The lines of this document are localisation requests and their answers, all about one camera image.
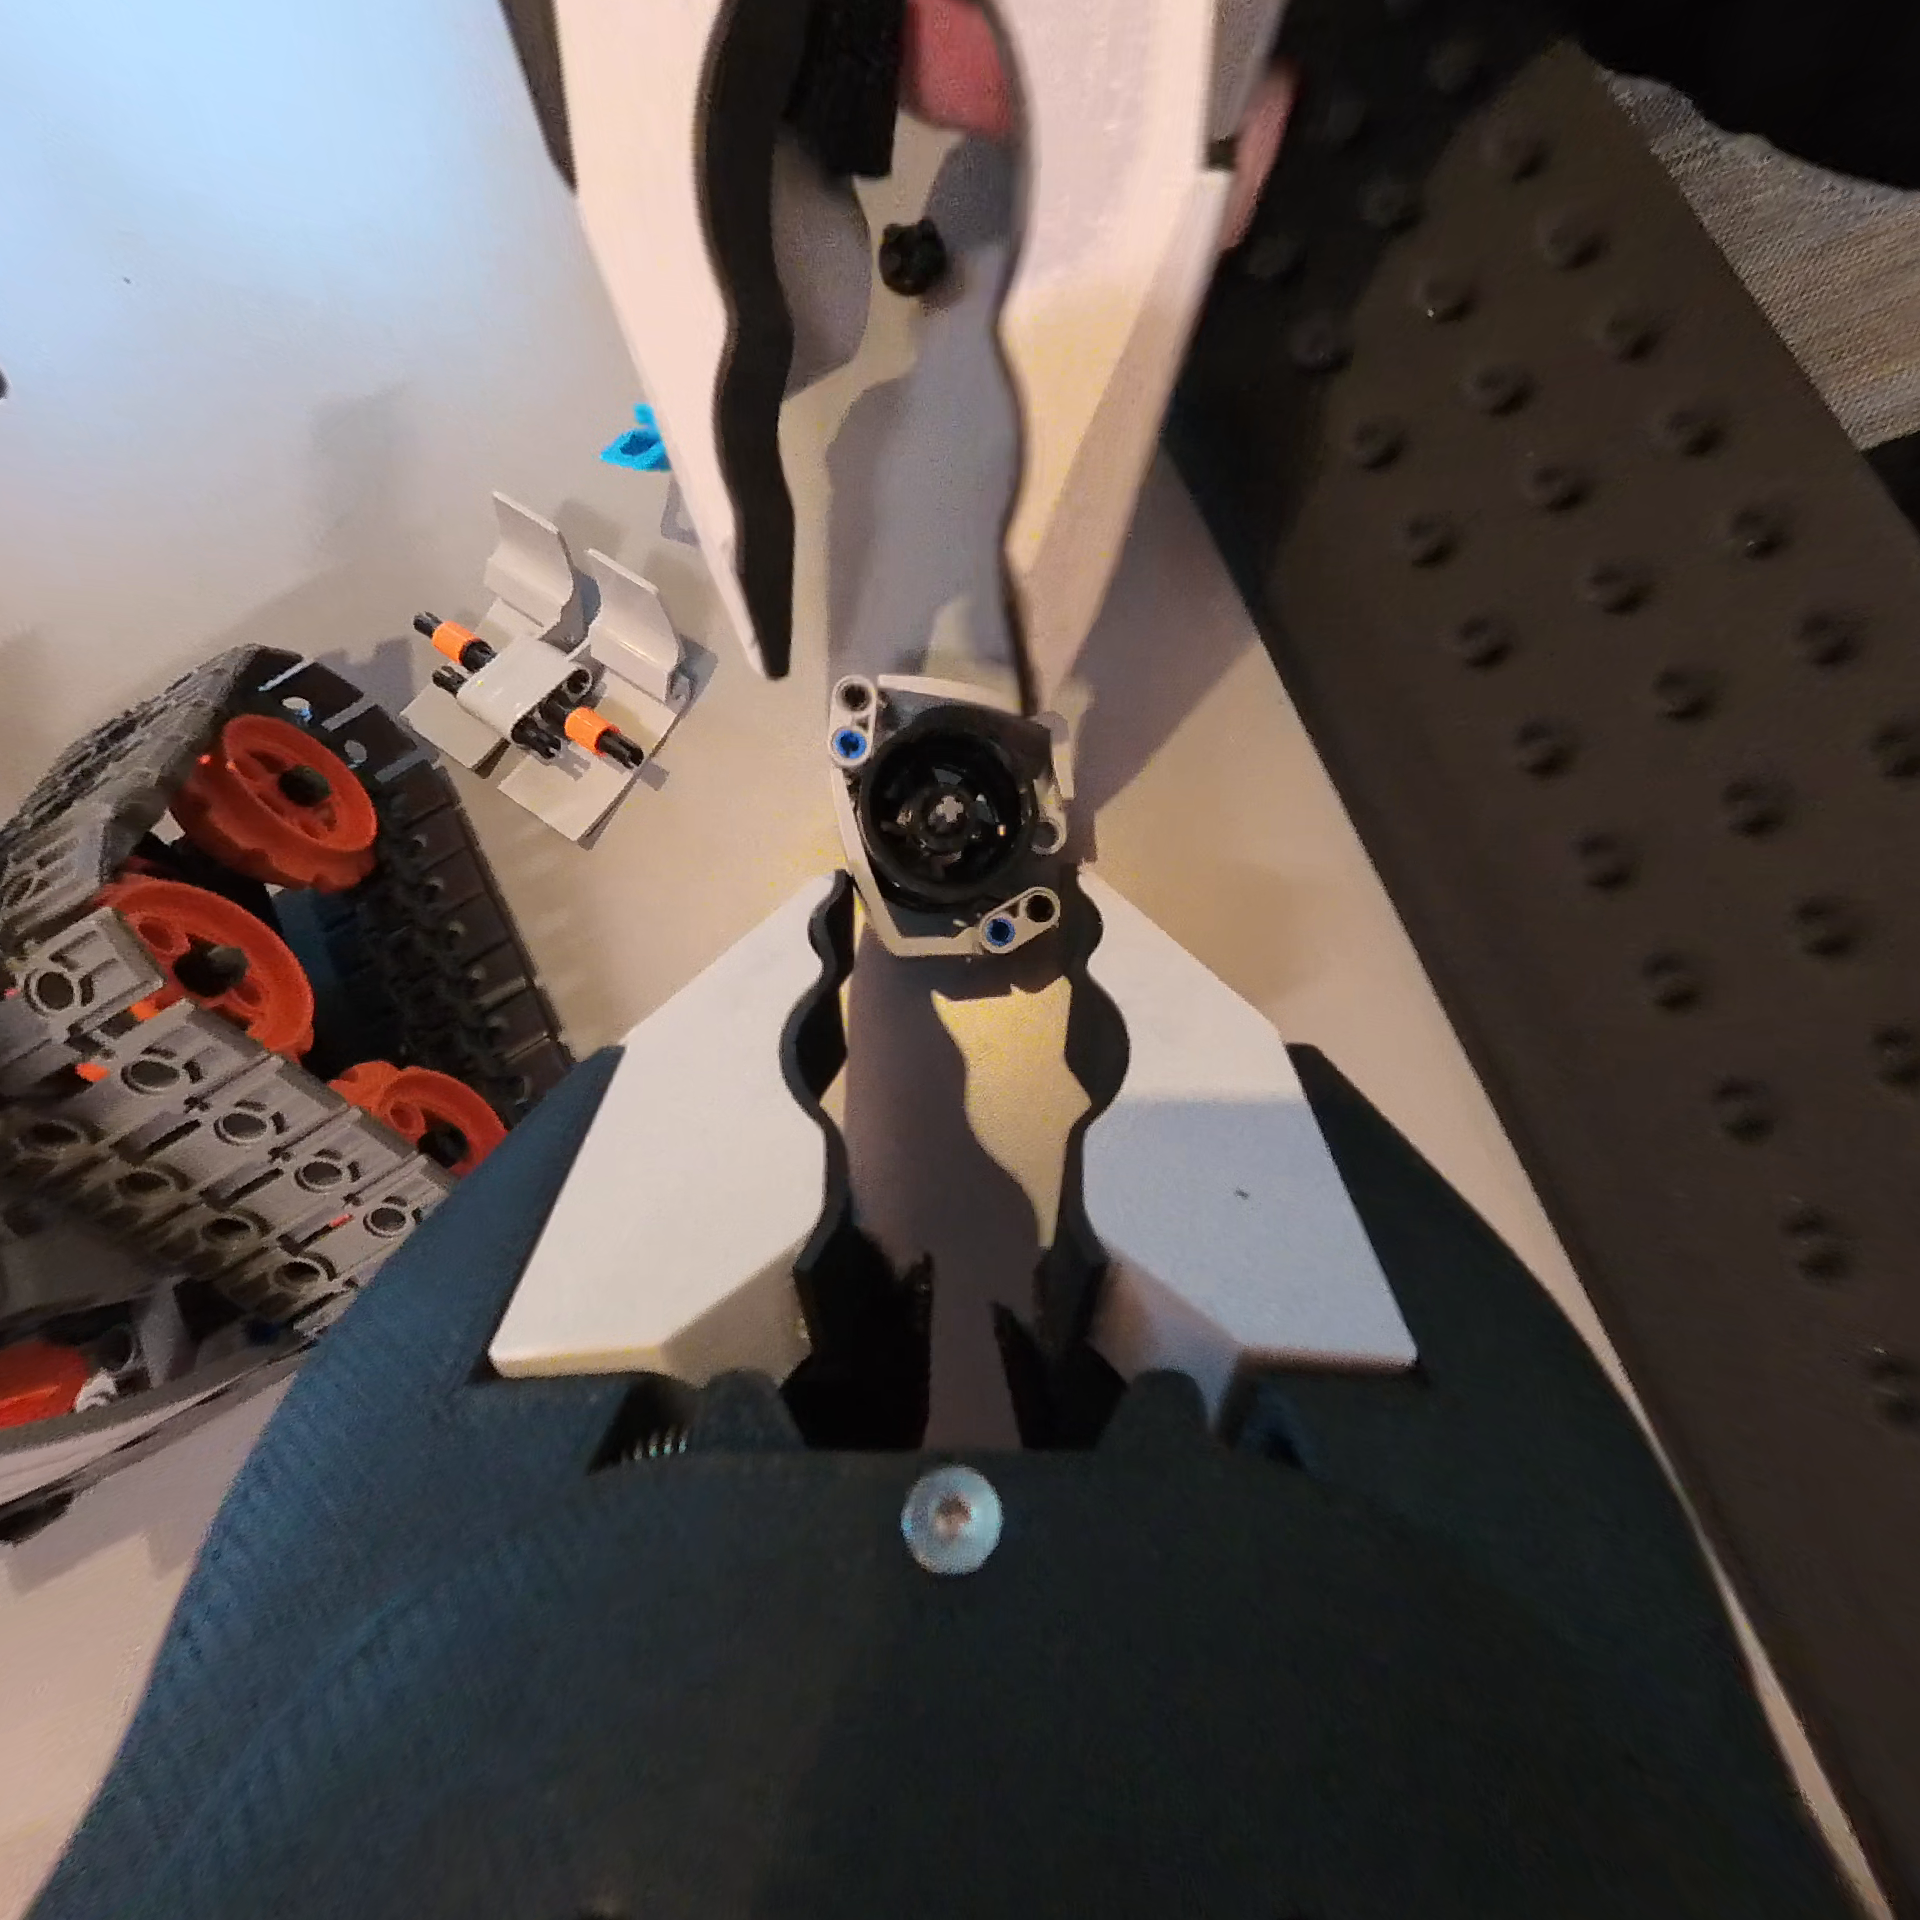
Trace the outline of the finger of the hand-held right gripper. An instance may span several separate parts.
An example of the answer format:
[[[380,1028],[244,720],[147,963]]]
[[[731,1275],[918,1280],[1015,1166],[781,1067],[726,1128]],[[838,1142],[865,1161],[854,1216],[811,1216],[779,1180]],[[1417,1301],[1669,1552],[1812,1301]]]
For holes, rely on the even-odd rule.
[[[1020,472],[1001,552],[1021,703],[1102,609],[1228,229],[1282,3],[996,4],[1023,140],[996,344]]]
[[[785,679],[794,357],[773,175],[797,76],[787,3],[557,3],[575,201],[722,609]]]

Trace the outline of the black toy wheel hub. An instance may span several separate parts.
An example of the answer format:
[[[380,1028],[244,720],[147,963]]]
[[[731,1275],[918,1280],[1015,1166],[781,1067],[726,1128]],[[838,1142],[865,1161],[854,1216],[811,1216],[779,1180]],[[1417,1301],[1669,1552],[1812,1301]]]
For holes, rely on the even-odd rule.
[[[1011,716],[934,703],[854,774],[854,820],[879,891],[914,910],[990,904],[1036,847],[1042,753]]]

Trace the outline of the person's right forearm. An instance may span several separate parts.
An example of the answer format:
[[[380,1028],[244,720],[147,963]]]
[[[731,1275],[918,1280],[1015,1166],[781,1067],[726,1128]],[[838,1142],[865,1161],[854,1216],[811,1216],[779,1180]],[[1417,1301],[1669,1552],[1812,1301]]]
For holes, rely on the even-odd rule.
[[[1717,128],[1842,175],[1918,187],[1916,3],[1571,3],[1580,45]]]

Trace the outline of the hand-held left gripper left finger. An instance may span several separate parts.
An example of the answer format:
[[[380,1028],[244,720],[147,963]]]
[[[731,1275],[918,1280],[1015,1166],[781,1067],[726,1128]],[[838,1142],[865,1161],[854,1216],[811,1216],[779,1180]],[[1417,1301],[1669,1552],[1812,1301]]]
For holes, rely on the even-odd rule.
[[[797,1022],[837,984],[844,872],[805,881],[617,1045],[486,1349],[508,1377],[791,1376],[796,1263],[828,1207]]]

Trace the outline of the grey orange tracked toy robot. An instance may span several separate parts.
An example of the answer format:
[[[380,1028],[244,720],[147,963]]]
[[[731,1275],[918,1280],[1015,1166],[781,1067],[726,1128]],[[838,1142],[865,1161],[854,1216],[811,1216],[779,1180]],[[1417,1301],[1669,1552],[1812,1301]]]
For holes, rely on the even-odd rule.
[[[5,1545],[286,1376],[574,1059],[452,781],[239,645],[5,819]]]

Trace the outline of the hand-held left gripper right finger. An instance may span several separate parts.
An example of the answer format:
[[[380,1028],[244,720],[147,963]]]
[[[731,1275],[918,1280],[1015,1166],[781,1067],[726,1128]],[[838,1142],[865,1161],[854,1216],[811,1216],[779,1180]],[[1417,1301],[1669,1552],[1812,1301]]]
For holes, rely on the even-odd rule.
[[[1405,1376],[1417,1343],[1279,1030],[1139,904],[1078,875],[1065,1064],[1086,1095],[1050,1331],[1228,1421],[1258,1376]]]

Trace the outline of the person's right hand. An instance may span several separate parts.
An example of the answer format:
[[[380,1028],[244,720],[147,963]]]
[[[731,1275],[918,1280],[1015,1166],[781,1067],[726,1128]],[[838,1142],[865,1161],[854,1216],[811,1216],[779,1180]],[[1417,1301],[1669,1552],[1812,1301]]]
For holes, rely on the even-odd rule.
[[[903,4],[901,105],[966,136],[1005,141],[1017,133],[1017,94],[982,4]]]

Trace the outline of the dark dimpled mat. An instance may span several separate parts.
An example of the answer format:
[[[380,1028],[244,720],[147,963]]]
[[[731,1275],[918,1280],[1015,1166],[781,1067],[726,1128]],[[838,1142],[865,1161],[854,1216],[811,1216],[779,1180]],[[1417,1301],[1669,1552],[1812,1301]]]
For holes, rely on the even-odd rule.
[[[1916,531],[1549,12],[1282,53],[1173,460],[1916,1916]]]

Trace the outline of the grey block assembly orange pins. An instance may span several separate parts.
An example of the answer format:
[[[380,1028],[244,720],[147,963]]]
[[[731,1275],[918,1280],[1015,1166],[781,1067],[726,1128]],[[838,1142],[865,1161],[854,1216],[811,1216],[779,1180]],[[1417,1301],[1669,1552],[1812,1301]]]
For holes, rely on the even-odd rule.
[[[475,621],[423,612],[429,684],[402,723],[447,761],[586,847],[673,739],[695,694],[659,589],[494,491]]]

